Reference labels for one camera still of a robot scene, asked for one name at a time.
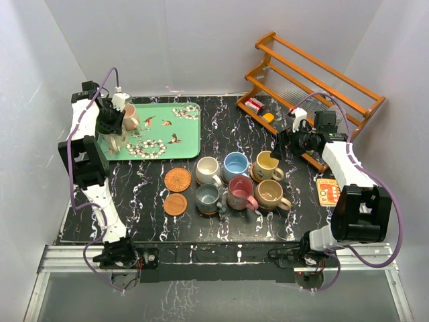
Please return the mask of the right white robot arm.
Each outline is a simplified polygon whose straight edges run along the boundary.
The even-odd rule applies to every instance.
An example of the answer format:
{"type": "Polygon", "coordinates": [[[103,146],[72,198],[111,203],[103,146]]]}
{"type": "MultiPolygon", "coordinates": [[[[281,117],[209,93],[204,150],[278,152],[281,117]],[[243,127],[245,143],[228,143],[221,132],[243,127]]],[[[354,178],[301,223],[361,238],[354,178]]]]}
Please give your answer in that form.
{"type": "Polygon", "coordinates": [[[340,190],[330,223],[301,238],[300,261],[314,266],[327,250],[382,242],[387,233],[391,197],[361,170],[347,134],[337,131],[336,113],[316,112],[314,125],[308,123],[307,112],[300,107],[291,109],[289,115],[293,124],[277,134],[271,157],[282,160],[287,152],[301,155],[314,150],[328,164],[340,190]]]}

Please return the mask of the green plastic tray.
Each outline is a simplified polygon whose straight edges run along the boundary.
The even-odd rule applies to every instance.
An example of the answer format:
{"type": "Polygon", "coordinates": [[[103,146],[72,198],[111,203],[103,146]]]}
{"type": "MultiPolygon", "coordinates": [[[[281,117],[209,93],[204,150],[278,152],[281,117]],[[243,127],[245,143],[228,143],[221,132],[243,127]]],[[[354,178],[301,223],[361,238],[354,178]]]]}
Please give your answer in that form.
{"type": "Polygon", "coordinates": [[[125,145],[113,152],[98,143],[109,161],[189,159],[200,152],[201,108],[196,103],[135,105],[139,127],[128,131],[125,145]]]}

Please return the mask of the pink mug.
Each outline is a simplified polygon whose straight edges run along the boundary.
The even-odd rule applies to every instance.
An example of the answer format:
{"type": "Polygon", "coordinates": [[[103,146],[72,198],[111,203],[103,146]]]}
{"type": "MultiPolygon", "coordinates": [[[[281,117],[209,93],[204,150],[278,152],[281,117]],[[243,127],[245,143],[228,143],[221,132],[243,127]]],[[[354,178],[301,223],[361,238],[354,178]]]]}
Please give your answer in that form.
{"type": "Polygon", "coordinates": [[[127,131],[135,130],[139,127],[140,120],[137,114],[137,109],[133,104],[126,104],[124,106],[125,115],[123,118],[123,125],[127,131]]]}

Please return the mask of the dark grey mug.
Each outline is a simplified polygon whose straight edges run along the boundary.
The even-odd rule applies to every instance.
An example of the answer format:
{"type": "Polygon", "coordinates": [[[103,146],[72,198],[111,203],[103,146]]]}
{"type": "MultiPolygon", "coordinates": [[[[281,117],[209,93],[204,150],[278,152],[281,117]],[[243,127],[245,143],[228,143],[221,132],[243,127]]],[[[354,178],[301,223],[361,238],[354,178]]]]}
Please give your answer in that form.
{"type": "Polygon", "coordinates": [[[206,211],[218,211],[224,215],[227,211],[222,202],[219,188],[214,184],[200,185],[196,191],[196,206],[198,209],[206,211]]]}

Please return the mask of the light blue mug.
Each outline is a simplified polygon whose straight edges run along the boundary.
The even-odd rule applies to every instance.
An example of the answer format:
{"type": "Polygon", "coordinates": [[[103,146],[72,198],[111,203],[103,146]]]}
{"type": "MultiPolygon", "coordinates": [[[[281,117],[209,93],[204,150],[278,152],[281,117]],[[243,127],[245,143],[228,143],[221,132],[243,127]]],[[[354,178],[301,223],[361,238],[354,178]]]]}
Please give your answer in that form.
{"type": "Polygon", "coordinates": [[[249,161],[243,153],[231,152],[224,159],[222,176],[225,182],[230,182],[236,176],[249,176],[249,161]]]}

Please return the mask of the maroon tall mug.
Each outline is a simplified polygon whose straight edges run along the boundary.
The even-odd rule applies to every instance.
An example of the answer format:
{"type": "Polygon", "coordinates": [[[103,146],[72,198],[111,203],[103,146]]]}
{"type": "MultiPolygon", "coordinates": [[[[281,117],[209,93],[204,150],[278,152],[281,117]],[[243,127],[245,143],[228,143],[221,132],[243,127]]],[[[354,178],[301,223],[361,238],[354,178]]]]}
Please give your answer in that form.
{"type": "Polygon", "coordinates": [[[259,208],[253,196],[253,183],[247,176],[239,175],[229,181],[227,203],[234,210],[255,211],[259,208]]]}

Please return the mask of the woven rattan coaster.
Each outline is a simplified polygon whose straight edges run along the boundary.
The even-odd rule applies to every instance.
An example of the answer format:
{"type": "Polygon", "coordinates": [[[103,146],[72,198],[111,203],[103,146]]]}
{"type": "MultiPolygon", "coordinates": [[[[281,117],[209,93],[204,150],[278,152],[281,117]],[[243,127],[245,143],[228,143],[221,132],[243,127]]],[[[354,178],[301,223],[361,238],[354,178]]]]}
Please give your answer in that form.
{"type": "Polygon", "coordinates": [[[191,173],[185,168],[173,168],[164,178],[166,188],[174,193],[185,191],[192,182],[191,173]]]}
{"type": "Polygon", "coordinates": [[[199,185],[203,185],[203,184],[205,184],[204,182],[200,182],[197,178],[195,178],[195,181],[196,181],[199,185]]]}

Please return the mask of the green inside mug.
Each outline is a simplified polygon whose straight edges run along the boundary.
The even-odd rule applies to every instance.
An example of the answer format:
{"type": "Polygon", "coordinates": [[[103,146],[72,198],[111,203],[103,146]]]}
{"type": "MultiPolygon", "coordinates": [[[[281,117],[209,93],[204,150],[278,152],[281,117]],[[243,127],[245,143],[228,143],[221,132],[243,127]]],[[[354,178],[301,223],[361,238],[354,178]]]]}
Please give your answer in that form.
{"type": "Polygon", "coordinates": [[[100,134],[99,143],[104,153],[110,153],[110,155],[118,154],[129,142],[129,135],[127,131],[123,131],[122,134],[100,134]]]}

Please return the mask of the gold brown mug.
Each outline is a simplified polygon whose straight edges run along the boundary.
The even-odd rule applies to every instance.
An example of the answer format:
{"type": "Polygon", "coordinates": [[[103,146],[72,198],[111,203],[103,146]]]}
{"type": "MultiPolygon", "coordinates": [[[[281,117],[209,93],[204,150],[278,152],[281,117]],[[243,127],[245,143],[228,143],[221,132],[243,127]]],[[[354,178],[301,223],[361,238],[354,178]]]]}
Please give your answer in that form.
{"type": "Polygon", "coordinates": [[[254,197],[265,207],[279,207],[286,211],[292,208],[291,202],[284,197],[282,186],[275,180],[261,181],[255,188],[254,197]]]}

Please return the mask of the aluminium frame rail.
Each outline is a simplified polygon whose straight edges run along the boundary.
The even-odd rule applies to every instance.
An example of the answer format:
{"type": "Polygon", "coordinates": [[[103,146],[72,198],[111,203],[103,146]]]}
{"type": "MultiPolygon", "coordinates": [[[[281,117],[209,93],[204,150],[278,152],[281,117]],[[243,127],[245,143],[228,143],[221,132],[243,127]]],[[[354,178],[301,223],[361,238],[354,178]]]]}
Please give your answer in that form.
{"type": "Polygon", "coordinates": [[[26,321],[412,321],[396,265],[339,251],[319,274],[267,259],[266,244],[180,244],[157,268],[93,274],[98,246],[48,246],[26,321]]]}

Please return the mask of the orange wooden shelf rack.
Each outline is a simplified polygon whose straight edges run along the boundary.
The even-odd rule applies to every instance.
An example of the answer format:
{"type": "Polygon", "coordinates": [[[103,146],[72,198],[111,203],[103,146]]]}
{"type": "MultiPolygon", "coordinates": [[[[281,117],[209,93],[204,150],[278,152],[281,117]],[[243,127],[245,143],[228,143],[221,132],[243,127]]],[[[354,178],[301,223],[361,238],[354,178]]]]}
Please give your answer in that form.
{"type": "Polygon", "coordinates": [[[280,130],[263,120],[261,113],[245,105],[258,95],[266,95],[280,104],[287,113],[311,93],[327,93],[341,102],[354,140],[385,102],[379,95],[299,47],[270,32],[256,41],[263,52],[262,61],[246,75],[253,88],[237,100],[237,106],[268,132],[280,130]]]}

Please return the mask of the cream yellow mug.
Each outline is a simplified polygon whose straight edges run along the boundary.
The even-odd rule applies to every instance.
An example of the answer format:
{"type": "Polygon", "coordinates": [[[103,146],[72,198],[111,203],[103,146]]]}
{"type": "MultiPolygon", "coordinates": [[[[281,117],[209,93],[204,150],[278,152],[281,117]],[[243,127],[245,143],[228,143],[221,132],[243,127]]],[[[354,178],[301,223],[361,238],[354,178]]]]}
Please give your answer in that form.
{"type": "Polygon", "coordinates": [[[279,168],[279,160],[273,159],[270,157],[270,151],[262,151],[258,153],[256,157],[256,165],[258,165],[260,168],[266,169],[266,170],[274,170],[278,176],[281,176],[283,180],[284,179],[284,172],[282,169],[279,168]]]}

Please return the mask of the silver white mug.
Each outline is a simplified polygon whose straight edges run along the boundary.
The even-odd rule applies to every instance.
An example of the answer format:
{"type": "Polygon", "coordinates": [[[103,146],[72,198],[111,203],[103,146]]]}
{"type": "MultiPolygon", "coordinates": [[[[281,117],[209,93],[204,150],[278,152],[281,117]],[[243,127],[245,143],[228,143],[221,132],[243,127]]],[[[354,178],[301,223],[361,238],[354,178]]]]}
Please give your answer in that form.
{"type": "Polygon", "coordinates": [[[205,184],[214,184],[217,188],[222,186],[221,167],[213,157],[201,158],[196,165],[196,178],[205,184]]]}

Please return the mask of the yellow small block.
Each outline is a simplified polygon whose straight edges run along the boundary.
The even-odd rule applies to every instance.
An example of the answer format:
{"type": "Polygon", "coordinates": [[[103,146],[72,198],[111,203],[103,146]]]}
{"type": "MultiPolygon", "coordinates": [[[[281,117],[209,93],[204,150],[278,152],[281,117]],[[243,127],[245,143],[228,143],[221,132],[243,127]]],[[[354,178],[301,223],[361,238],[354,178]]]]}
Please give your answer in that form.
{"type": "Polygon", "coordinates": [[[265,114],[262,116],[262,119],[263,119],[265,122],[267,122],[267,123],[271,124],[271,123],[274,121],[275,116],[274,116],[272,113],[265,113],[265,114]]]}

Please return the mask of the light orange wooden coaster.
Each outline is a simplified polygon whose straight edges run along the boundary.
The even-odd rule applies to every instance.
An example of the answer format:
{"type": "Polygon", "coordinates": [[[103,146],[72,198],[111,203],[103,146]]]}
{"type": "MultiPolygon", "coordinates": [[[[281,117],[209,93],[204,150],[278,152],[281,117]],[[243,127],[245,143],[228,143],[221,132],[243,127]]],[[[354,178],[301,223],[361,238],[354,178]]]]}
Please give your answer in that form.
{"type": "Polygon", "coordinates": [[[201,210],[201,209],[199,209],[199,211],[204,215],[215,215],[218,213],[218,211],[206,211],[206,210],[201,210]]]}

